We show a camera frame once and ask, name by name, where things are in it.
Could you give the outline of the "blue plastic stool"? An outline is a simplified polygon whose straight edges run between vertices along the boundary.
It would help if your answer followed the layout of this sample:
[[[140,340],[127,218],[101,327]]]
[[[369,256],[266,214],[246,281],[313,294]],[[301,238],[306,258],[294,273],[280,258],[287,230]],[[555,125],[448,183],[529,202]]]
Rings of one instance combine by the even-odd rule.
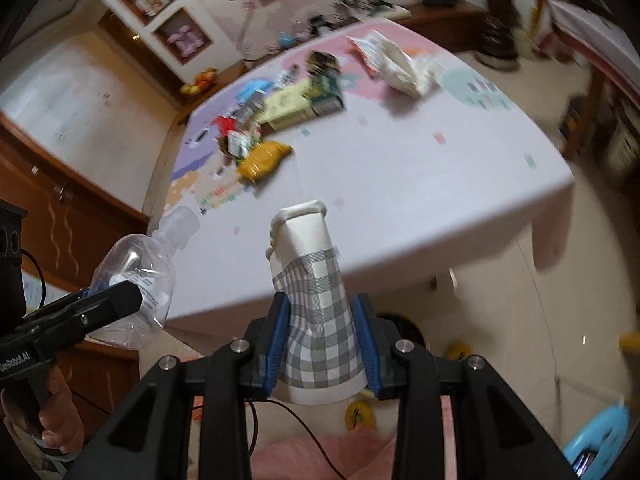
[[[606,408],[565,445],[563,454],[579,479],[601,480],[622,452],[629,427],[624,404]]]

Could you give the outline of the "white set-top box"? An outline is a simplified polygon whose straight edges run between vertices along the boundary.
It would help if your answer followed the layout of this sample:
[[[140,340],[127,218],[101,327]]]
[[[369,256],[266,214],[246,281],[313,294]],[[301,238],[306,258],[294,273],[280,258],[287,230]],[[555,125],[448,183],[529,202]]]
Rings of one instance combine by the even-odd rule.
[[[369,6],[368,8],[351,8],[350,14],[358,21],[369,21],[374,18],[386,18],[393,22],[399,22],[412,17],[410,10],[397,4],[391,6]]]

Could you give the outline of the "yellow slipper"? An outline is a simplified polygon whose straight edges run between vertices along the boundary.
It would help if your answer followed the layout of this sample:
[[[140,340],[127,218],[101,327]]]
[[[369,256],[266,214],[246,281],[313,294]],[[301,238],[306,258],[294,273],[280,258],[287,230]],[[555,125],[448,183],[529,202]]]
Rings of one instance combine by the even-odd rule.
[[[344,424],[348,431],[375,429],[376,418],[371,405],[365,400],[356,400],[346,406]]]

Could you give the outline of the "black yellow trash bin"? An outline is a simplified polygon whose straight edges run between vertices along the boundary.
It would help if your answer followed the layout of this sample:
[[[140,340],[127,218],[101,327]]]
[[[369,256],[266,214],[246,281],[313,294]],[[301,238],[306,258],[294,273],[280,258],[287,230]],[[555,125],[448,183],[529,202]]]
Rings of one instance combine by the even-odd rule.
[[[426,340],[420,328],[403,315],[379,313],[378,326],[381,329],[378,346],[385,353],[394,356],[413,356],[427,349]]]

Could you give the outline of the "framed photo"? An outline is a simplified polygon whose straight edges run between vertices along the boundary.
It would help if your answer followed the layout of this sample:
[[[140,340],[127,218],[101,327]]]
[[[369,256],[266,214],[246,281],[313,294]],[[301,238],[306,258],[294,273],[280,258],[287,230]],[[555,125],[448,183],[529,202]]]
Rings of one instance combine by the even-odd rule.
[[[134,4],[147,18],[152,18],[160,11],[164,10],[164,7],[170,3],[170,0],[136,0]]]

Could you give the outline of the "pink dumbbells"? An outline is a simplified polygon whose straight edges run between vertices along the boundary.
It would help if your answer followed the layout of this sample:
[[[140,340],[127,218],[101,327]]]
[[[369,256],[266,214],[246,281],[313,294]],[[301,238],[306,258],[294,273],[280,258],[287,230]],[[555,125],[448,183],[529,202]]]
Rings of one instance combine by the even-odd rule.
[[[177,49],[180,58],[190,58],[205,44],[203,37],[190,25],[181,26],[168,37],[167,41]]]

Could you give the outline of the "fruit bowl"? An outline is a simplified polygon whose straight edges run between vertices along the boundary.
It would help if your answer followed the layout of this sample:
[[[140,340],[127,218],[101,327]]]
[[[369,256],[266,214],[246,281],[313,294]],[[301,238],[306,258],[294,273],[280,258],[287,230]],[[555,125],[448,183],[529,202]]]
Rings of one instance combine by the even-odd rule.
[[[183,96],[198,96],[199,94],[212,88],[218,79],[218,70],[213,67],[206,68],[201,73],[198,73],[194,79],[188,84],[184,84],[180,88],[180,93]]]

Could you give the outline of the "green white carton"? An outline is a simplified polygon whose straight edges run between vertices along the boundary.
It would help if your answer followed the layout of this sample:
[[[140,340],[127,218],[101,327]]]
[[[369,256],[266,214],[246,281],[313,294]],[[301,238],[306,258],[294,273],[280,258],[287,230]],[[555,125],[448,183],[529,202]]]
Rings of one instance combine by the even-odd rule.
[[[260,142],[260,134],[249,131],[229,130],[218,138],[221,151],[235,160],[244,160]]]

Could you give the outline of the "black gold wrapper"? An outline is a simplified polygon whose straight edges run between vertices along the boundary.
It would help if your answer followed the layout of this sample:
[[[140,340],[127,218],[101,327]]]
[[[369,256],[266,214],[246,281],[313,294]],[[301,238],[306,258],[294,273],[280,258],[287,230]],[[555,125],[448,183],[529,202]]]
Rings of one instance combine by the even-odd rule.
[[[320,76],[333,74],[338,76],[341,73],[340,63],[337,58],[328,52],[311,51],[308,53],[305,62],[307,73],[310,76]]]

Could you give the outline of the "side table with cloth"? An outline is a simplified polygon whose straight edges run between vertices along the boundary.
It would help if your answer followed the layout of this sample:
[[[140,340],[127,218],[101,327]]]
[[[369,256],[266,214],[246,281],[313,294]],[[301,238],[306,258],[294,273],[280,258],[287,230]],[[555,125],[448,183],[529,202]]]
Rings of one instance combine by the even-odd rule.
[[[607,81],[632,104],[639,104],[639,53],[626,32],[602,16],[565,1],[544,0],[537,28],[538,49],[548,49],[553,39],[583,56],[590,66],[585,102],[562,151],[565,159],[571,159],[596,116]]]

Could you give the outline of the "silver foil wrapper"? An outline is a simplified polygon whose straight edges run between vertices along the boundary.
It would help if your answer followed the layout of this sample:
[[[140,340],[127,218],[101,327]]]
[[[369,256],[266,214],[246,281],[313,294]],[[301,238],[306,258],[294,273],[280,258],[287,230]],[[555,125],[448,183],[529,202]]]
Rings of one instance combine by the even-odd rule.
[[[285,88],[295,84],[300,73],[298,64],[292,64],[286,70],[282,70],[274,85],[278,88]]]

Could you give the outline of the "blue face mask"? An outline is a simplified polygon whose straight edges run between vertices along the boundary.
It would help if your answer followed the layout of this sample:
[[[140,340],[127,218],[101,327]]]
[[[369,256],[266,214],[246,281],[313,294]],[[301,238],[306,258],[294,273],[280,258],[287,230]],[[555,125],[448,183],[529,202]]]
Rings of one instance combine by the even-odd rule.
[[[250,97],[256,92],[267,92],[269,89],[273,87],[273,81],[265,78],[256,78],[247,81],[246,84],[241,88],[241,90],[236,95],[236,100],[239,105],[244,105]]]

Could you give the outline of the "white paper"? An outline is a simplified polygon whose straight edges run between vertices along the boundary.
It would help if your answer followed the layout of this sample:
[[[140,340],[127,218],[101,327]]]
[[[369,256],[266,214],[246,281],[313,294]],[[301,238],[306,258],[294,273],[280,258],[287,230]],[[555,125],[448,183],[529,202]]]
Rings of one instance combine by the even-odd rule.
[[[363,38],[349,37],[369,75],[413,99],[423,99],[439,87],[442,66],[431,55],[412,58],[377,30]]]

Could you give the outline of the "grey barcode carton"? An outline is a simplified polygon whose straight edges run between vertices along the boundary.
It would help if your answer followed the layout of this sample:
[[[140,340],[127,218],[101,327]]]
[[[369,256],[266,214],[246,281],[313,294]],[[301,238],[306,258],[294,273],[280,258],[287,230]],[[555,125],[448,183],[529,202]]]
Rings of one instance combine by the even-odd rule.
[[[258,112],[264,109],[265,99],[265,92],[262,90],[255,90],[247,101],[236,111],[236,121],[240,124],[246,124],[249,122]]]

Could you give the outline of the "blue teapot ornament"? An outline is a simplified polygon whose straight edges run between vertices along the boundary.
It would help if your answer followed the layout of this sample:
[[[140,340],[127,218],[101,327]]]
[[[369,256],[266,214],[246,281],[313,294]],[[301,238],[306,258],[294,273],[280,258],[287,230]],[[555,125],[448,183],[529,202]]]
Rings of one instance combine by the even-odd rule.
[[[278,46],[280,50],[288,50],[295,47],[297,40],[294,36],[288,32],[278,32],[277,34]]]

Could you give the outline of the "dark ceramic jar stack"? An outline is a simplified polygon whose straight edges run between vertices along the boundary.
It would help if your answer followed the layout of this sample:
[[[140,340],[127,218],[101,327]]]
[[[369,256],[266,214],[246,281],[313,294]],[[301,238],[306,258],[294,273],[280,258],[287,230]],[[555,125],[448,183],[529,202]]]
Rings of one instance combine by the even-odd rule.
[[[512,29],[490,15],[480,28],[474,56],[480,64],[499,72],[515,72],[520,68]]]

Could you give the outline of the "red paper box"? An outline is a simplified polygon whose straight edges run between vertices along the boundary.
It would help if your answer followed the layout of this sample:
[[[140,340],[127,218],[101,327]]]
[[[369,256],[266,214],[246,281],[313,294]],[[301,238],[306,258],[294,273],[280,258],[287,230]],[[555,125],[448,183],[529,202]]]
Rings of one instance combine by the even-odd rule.
[[[225,138],[231,131],[236,131],[236,119],[229,116],[218,115],[210,123],[217,128],[218,136]]]

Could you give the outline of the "yellow foil snack bag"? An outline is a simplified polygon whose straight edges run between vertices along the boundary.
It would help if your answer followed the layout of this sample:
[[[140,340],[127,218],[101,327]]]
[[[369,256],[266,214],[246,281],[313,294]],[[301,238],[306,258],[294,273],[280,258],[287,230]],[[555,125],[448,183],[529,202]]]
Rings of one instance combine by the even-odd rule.
[[[236,168],[236,172],[241,178],[255,183],[271,174],[285,157],[292,154],[293,148],[288,144],[277,141],[262,142],[252,149]]]

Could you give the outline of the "clear plastic bottle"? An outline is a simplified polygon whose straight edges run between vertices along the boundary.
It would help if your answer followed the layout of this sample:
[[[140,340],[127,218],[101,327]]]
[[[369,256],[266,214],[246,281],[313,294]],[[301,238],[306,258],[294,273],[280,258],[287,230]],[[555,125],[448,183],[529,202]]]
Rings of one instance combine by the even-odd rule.
[[[175,254],[186,248],[199,227],[196,214],[179,206],[160,219],[152,234],[130,234],[112,247],[94,270],[89,292],[93,295],[130,281],[141,292],[141,306],[95,330],[91,338],[126,350],[141,350],[155,339],[164,328],[174,294]]]

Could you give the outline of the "grey checkered paper cup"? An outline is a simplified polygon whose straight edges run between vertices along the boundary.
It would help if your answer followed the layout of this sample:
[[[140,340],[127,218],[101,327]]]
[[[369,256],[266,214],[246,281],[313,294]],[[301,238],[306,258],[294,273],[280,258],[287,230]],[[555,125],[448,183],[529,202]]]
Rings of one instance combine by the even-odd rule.
[[[281,209],[266,251],[274,290],[290,300],[274,396],[323,405],[356,396],[367,378],[352,311],[320,200]]]

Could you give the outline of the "yellow green chocolate box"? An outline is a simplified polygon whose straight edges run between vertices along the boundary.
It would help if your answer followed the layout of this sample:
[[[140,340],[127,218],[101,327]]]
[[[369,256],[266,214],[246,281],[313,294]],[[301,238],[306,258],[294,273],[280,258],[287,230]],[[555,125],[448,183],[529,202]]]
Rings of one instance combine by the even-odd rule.
[[[328,70],[270,93],[255,116],[263,134],[282,131],[345,108],[340,73]]]

